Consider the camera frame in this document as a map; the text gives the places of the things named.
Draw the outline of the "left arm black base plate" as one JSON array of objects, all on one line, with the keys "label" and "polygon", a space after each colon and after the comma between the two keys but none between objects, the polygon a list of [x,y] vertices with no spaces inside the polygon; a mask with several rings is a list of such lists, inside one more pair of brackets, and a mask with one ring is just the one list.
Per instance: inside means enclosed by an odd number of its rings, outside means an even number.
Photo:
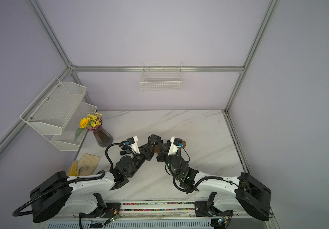
[{"label": "left arm black base plate", "polygon": [[112,218],[115,215],[115,212],[119,212],[121,208],[121,203],[105,203],[104,205],[98,205],[91,213],[85,214],[80,213],[81,219],[92,219],[92,218]]}]

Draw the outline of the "wooden watch stand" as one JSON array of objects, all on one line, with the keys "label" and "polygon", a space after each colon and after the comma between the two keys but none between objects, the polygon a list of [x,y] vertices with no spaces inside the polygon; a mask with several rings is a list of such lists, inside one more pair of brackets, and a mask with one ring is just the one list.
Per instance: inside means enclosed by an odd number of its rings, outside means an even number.
[{"label": "wooden watch stand", "polygon": [[[186,147],[186,142],[182,141],[182,146],[180,148],[185,148],[185,147]],[[154,153],[158,154],[160,151],[161,151],[160,146],[156,145],[155,148],[154,148]]]}]

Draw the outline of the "chunky black digital watch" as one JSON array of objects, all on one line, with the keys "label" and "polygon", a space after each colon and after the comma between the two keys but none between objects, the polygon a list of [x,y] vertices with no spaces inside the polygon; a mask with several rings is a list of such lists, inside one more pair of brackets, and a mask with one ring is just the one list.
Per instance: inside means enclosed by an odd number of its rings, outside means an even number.
[{"label": "chunky black digital watch", "polygon": [[150,144],[151,146],[156,146],[156,145],[158,145],[159,143],[162,143],[162,142],[163,141],[162,141],[161,137],[158,136],[158,135],[152,134],[148,137],[148,144]]}]

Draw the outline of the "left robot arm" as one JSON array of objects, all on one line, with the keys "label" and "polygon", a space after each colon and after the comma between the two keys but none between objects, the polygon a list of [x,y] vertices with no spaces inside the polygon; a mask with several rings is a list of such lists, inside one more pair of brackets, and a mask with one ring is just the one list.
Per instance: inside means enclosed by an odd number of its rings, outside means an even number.
[{"label": "left robot arm", "polygon": [[138,146],[133,138],[112,143],[105,149],[110,167],[96,175],[68,176],[57,172],[30,193],[30,200],[13,211],[14,217],[32,215],[33,222],[45,222],[69,207],[80,216],[97,218],[107,211],[102,191],[122,188],[129,182],[145,161],[150,161],[156,145]]}]

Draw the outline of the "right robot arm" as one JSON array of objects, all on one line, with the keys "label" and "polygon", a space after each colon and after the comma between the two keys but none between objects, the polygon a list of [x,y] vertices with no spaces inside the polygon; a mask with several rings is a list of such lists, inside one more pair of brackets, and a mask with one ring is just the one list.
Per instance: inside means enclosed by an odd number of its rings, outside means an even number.
[{"label": "right robot arm", "polygon": [[251,174],[238,177],[219,177],[192,169],[181,155],[183,145],[158,143],[156,157],[164,162],[173,177],[173,185],[186,194],[209,192],[206,209],[209,215],[224,214],[228,210],[244,210],[261,221],[270,219],[271,190]]}]

